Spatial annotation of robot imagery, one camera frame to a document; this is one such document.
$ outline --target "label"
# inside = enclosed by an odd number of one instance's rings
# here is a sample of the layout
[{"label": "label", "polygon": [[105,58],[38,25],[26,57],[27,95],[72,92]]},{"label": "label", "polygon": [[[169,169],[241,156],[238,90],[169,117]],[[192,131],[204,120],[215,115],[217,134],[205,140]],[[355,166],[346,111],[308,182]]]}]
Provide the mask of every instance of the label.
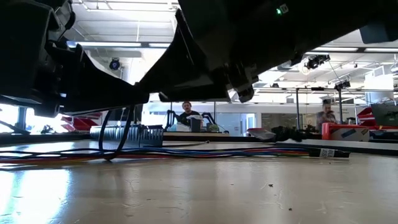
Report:
[{"label": "label", "polygon": [[334,157],[334,156],[335,156],[334,149],[321,149],[321,153],[319,155],[319,157],[323,158]]}]

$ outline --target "cable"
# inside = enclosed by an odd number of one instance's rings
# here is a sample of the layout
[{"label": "cable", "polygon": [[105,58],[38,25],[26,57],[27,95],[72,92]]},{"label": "cable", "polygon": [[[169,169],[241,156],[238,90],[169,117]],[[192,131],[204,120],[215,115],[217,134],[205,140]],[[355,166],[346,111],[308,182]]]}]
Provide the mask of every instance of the cable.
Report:
[{"label": "cable", "polygon": [[300,147],[252,147],[239,149],[195,149],[176,150],[156,147],[130,148],[115,152],[109,149],[69,149],[55,152],[1,151],[0,154],[28,154],[28,156],[0,156],[2,164],[54,164],[63,162],[85,162],[96,159],[167,159],[167,158],[221,158],[236,156],[308,156],[311,148]]},{"label": "cable", "polygon": [[222,127],[221,125],[217,124],[217,126],[219,126],[220,128],[224,129],[224,131],[228,131],[227,129],[225,129],[224,127]]},{"label": "cable", "polygon": [[191,147],[191,146],[200,146],[202,144],[209,144],[209,143],[210,143],[210,141],[207,140],[205,142],[191,143],[191,144],[166,145],[166,147]]},{"label": "cable", "polygon": [[123,121],[123,115],[124,115],[125,110],[126,110],[126,108],[122,109],[122,114],[120,115],[120,123],[122,123],[122,121]]},{"label": "cable", "polygon": [[127,115],[126,125],[124,126],[122,139],[120,140],[119,146],[115,150],[115,152],[106,158],[107,161],[111,161],[112,159],[116,158],[118,156],[118,154],[120,153],[120,151],[122,150],[124,144],[126,143],[127,136],[129,134],[130,127],[131,127],[131,121],[132,121],[133,117],[134,117],[134,105],[131,105],[129,107],[129,113]]},{"label": "cable", "polygon": [[103,151],[104,147],[103,147],[103,141],[104,141],[104,133],[105,133],[105,128],[106,125],[108,123],[109,117],[111,116],[112,111],[108,111],[108,113],[106,114],[104,121],[102,122],[102,126],[101,126],[101,131],[99,132],[99,138],[98,138],[98,148],[100,150]]}]

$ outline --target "red object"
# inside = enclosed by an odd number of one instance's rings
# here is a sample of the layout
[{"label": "red object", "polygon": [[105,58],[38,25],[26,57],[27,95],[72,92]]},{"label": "red object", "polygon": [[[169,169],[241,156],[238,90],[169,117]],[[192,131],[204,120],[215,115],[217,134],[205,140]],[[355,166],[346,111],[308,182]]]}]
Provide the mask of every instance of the red object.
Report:
[{"label": "red object", "polygon": [[398,129],[396,126],[378,126],[372,114],[372,108],[367,107],[356,115],[359,119],[359,125],[366,126],[370,130],[380,129]]},{"label": "red object", "polygon": [[90,131],[92,126],[97,126],[98,124],[94,122],[92,119],[99,119],[101,117],[101,113],[93,113],[86,114],[82,116],[72,117],[62,117],[61,120],[67,122],[68,124],[64,124],[63,127],[69,132],[72,131],[82,131],[88,132]]},{"label": "red object", "polygon": [[348,129],[348,128],[368,128],[367,126],[359,126],[355,124],[335,124],[335,123],[323,123],[322,124],[322,140],[333,140],[331,134],[336,129]]}]

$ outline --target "black connector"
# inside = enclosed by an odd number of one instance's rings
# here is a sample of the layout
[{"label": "black connector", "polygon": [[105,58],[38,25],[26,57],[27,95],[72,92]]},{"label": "black connector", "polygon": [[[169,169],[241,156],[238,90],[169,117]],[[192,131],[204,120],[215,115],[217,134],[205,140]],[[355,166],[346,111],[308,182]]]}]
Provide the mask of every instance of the black connector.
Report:
[{"label": "black connector", "polygon": [[335,149],[310,149],[309,154],[310,157],[349,158],[350,152]]},{"label": "black connector", "polygon": [[311,90],[312,91],[323,91],[323,90],[325,90],[325,88],[324,87],[311,87]]}]

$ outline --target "man in black shirt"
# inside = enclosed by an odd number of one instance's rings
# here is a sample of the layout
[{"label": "man in black shirt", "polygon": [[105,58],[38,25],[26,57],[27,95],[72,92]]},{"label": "man in black shirt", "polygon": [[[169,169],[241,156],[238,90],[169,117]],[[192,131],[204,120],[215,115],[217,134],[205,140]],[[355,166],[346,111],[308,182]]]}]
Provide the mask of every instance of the man in black shirt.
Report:
[{"label": "man in black shirt", "polygon": [[180,115],[181,123],[187,126],[191,126],[191,121],[187,119],[187,117],[191,115],[200,115],[200,113],[192,110],[192,104],[190,102],[183,102],[182,108],[184,109],[184,113]]}]

